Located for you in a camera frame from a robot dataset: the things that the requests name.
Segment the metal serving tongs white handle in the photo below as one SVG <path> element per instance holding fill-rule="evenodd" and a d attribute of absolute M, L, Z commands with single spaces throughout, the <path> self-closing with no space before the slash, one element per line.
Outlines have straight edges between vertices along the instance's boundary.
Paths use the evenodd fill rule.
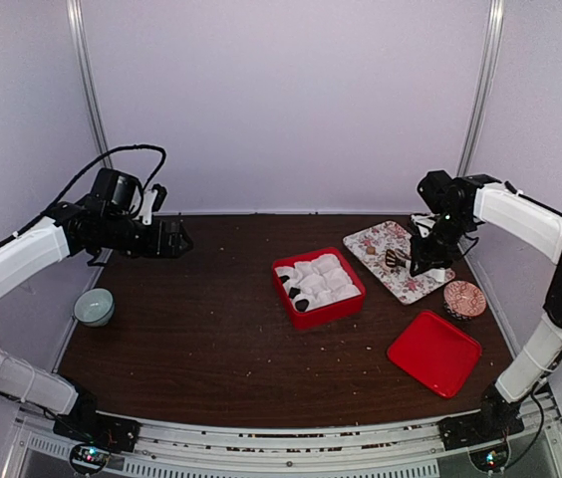
<path fill-rule="evenodd" d="M 388 249 L 385 253 L 383 265 L 389 269 L 412 269 L 411 258 L 400 250 Z M 426 273 L 437 282 L 443 282 L 446 279 L 445 269 L 430 269 Z"/>

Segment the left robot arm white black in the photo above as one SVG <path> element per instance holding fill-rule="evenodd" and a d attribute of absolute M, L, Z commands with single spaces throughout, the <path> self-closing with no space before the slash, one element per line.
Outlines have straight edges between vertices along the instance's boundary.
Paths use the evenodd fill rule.
<path fill-rule="evenodd" d="M 128 257 L 174 259 L 193 241 L 179 220 L 103 213 L 61 202 L 24 233 L 0 245 L 0 300 L 44 269 L 82 251 L 118 251 Z M 68 427 L 85 442 L 105 434 L 105 420 L 83 403 L 83 393 L 67 379 L 0 349 L 0 393 L 66 416 Z"/>

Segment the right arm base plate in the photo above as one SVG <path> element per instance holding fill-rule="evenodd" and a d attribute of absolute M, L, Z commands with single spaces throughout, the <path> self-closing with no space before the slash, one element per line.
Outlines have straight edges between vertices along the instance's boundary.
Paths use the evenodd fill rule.
<path fill-rule="evenodd" d="M 489 475 L 501 473 L 507 467 L 511 460 L 509 438 L 524 431 L 519 418 L 501 428 L 484 431 L 476 412 L 444 418 L 437 426 L 445 451 L 466 451 L 471 465 Z"/>

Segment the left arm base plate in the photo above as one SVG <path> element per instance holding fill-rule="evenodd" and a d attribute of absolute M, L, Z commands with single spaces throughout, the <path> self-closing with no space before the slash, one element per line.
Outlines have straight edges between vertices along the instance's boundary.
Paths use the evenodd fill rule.
<path fill-rule="evenodd" d="M 135 450 L 141 425 L 138 421 L 95 413 L 93 420 L 78 420 L 68 415 L 54 418 L 53 432 L 75 441 L 68 462 L 82 476 L 102 472 L 111 459 Z"/>

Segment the red square tin box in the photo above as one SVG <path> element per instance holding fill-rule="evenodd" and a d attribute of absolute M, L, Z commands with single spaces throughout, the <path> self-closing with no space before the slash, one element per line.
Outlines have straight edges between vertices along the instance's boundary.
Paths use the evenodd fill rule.
<path fill-rule="evenodd" d="M 290 276 L 282 284 L 280 276 Z M 328 247 L 289 258 L 272 265 L 273 285 L 290 322 L 297 330 L 307 330 L 359 313 L 365 304 L 366 289 L 348 261 L 335 247 Z M 300 294 L 290 299 L 291 288 Z M 306 312 L 295 310 L 294 303 L 308 299 Z"/>

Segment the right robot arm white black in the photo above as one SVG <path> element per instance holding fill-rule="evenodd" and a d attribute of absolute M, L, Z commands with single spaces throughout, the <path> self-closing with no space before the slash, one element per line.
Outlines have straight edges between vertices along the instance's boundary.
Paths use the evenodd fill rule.
<path fill-rule="evenodd" d="M 510 272 L 523 291 L 544 286 L 535 330 L 511 364 L 486 389 L 472 428 L 495 438 L 517 417 L 520 403 L 547 380 L 562 360 L 562 212 L 487 174 L 452 177 L 428 172 L 417 186 L 432 222 L 411 239 L 410 272 L 446 269 L 462 255 L 459 244 L 479 226 L 495 227 L 533 251 L 535 260 Z"/>

